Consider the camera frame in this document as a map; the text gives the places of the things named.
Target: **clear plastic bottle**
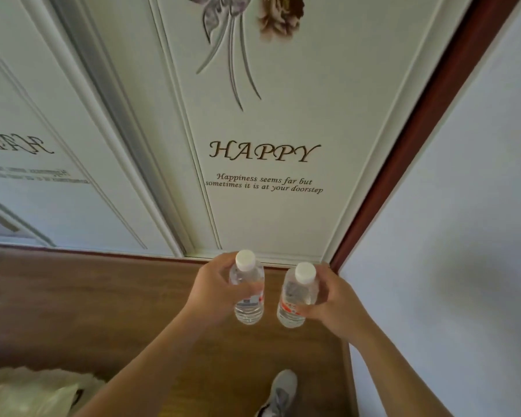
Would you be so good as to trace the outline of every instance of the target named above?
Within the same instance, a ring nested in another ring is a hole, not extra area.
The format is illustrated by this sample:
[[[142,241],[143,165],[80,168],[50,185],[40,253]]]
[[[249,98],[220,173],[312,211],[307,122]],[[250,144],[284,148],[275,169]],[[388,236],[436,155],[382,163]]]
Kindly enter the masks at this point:
[[[296,313],[297,304],[316,303],[316,276],[317,270],[308,262],[302,262],[286,272],[277,313],[278,320],[286,328],[297,328],[305,322],[305,318]]]
[[[229,271],[229,280],[232,284],[241,282],[264,282],[264,267],[255,254],[250,250],[242,250],[237,253],[236,263]],[[246,324],[254,325],[264,313],[264,292],[243,299],[236,304],[237,320]]]

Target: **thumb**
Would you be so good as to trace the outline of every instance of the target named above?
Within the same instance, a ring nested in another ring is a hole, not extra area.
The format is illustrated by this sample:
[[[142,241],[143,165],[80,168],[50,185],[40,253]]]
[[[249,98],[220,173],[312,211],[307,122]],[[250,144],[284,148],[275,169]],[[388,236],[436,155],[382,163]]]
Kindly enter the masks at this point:
[[[296,305],[296,311],[299,315],[306,317],[307,319],[316,319],[320,320],[320,308],[323,305],[306,305],[306,304],[298,304]]]
[[[232,301],[237,303],[243,299],[248,299],[250,296],[260,294],[264,289],[264,281],[258,282],[242,282],[238,285],[230,287]]]

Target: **person's left arm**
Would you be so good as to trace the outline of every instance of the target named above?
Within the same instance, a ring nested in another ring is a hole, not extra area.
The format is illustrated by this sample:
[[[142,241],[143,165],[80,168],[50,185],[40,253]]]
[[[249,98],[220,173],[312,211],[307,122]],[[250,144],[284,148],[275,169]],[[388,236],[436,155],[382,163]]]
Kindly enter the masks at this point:
[[[125,366],[76,417],[155,417],[193,344],[209,326],[226,318],[236,303],[259,293],[264,282],[231,285],[221,275],[236,261],[224,253],[202,266],[181,312]]]

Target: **silver flower design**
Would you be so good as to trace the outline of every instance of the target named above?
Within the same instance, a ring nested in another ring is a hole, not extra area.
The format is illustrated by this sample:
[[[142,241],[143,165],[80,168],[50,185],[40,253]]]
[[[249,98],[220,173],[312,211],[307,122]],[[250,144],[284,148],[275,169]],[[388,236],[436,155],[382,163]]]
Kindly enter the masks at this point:
[[[207,59],[201,64],[199,69],[197,70],[197,74],[202,72],[213,60],[216,53],[220,49],[222,45],[222,41],[224,40],[225,34],[229,30],[229,56],[228,56],[228,66],[229,66],[229,77],[230,83],[232,84],[233,94],[236,98],[237,104],[240,109],[243,111],[243,106],[241,101],[239,100],[239,94],[237,93],[236,86],[236,74],[234,71],[234,35],[236,31],[236,20],[239,21],[239,36],[241,40],[241,52],[243,55],[243,62],[245,64],[245,72],[247,73],[247,78],[253,87],[253,90],[261,99],[257,87],[253,81],[253,77],[251,75],[251,70],[249,67],[249,61],[247,59],[247,50],[245,48],[245,30],[243,24],[243,13],[249,6],[251,0],[190,0],[194,3],[200,4],[204,6],[203,9],[203,27],[207,36],[208,43],[212,45],[212,49],[207,56]],[[222,22],[222,28],[216,37],[216,41],[212,41],[212,33],[214,30],[220,26]]]

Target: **white bottle cap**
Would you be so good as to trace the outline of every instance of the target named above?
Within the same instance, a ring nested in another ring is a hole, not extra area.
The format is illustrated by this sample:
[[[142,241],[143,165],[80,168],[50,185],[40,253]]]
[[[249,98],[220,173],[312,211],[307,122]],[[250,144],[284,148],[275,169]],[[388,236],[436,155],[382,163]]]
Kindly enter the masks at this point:
[[[242,272],[248,272],[257,265],[255,253],[250,250],[241,250],[236,256],[237,269]]]
[[[298,283],[306,285],[314,281],[317,270],[309,262],[301,262],[296,266],[296,280]]]

